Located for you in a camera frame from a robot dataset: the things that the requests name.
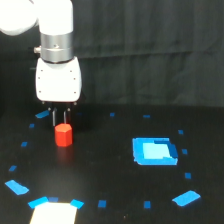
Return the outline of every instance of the white square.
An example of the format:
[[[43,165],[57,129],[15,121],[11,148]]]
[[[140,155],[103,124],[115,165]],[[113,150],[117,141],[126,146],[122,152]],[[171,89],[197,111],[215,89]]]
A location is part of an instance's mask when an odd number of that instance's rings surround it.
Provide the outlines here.
[[[166,144],[143,143],[144,159],[172,158]]]
[[[30,224],[74,224],[76,212],[68,203],[46,202],[34,209]]]

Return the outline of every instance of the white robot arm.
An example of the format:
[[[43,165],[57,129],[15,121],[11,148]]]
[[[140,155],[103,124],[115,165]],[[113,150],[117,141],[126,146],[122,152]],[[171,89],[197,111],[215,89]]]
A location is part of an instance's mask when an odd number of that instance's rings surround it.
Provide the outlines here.
[[[0,0],[0,31],[16,36],[38,25],[32,0]]]
[[[73,5],[70,0],[0,0],[0,31],[16,36],[39,25],[41,46],[36,94],[43,102],[75,103],[81,93],[81,71],[73,49]]]

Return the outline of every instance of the black wall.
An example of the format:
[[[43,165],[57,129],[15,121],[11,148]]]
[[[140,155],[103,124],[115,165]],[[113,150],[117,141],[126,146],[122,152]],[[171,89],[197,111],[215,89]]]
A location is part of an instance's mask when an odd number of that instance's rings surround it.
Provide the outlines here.
[[[86,103],[224,106],[222,0],[73,0]],[[28,47],[0,34],[0,101],[38,104]]]

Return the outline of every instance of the blue tape marker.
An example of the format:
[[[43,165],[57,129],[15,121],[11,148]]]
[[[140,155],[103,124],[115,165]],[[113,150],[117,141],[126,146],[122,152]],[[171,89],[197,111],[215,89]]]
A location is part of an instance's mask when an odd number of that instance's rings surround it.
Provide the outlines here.
[[[191,173],[185,173],[185,178],[186,179],[191,179]]]
[[[157,143],[159,142],[159,143],[164,144],[169,141],[170,141],[169,138],[136,138],[136,139],[133,139],[132,142],[133,142],[134,161],[137,162],[139,165],[177,165],[177,162],[178,162],[177,158],[166,158],[166,157],[163,157],[161,159],[148,159],[148,158],[145,159],[144,158],[144,149],[143,149],[144,143],[154,143],[155,144],[155,142],[157,142]]]
[[[37,118],[44,118],[44,117],[47,117],[49,114],[50,114],[49,111],[46,110],[46,111],[44,111],[42,113],[37,114],[36,117]]]
[[[42,198],[39,198],[37,200],[29,202],[28,205],[30,206],[30,208],[34,209],[36,206],[44,204],[46,202],[49,202],[48,198],[47,197],[42,197]]]
[[[58,198],[56,198],[56,197],[50,197],[50,198],[48,198],[48,201],[49,202],[58,202]]]
[[[176,202],[179,206],[183,207],[183,206],[197,200],[200,197],[201,196],[199,194],[197,194],[196,192],[188,191],[188,192],[174,198],[172,201]]]
[[[84,205],[84,203],[83,202],[81,202],[81,201],[77,201],[77,200],[72,200],[71,201],[71,203],[70,203],[72,206],[74,206],[74,207],[77,207],[78,209],[80,209],[83,205]]]
[[[169,152],[170,152],[170,156],[173,158],[178,158],[178,153],[177,153],[177,149],[176,146],[173,144],[167,144],[168,148],[169,148]]]
[[[13,171],[16,169],[16,167],[17,167],[17,166],[11,166],[10,169],[9,169],[9,171],[10,171],[10,172],[13,172]]]
[[[23,142],[22,144],[21,144],[21,147],[26,147],[27,146],[27,142]]]
[[[106,208],[106,206],[107,206],[107,201],[99,200],[98,208]]]
[[[184,155],[187,155],[187,154],[188,154],[187,149],[182,149],[182,153],[183,153]]]
[[[151,202],[150,202],[150,201],[145,201],[145,202],[144,202],[144,208],[145,208],[145,209],[149,209],[149,208],[151,208]]]
[[[17,195],[26,194],[29,191],[28,188],[18,184],[14,180],[10,180],[10,181],[6,182],[5,185],[7,187],[9,187]]]
[[[184,131],[183,131],[183,130],[179,130],[178,133],[179,133],[180,135],[183,135],[183,134],[184,134]]]

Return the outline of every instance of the red block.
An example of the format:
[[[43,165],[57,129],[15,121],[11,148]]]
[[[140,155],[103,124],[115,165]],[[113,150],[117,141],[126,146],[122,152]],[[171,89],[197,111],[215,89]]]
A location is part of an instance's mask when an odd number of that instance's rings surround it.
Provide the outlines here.
[[[59,124],[55,127],[55,141],[57,146],[72,145],[72,127],[69,124]]]

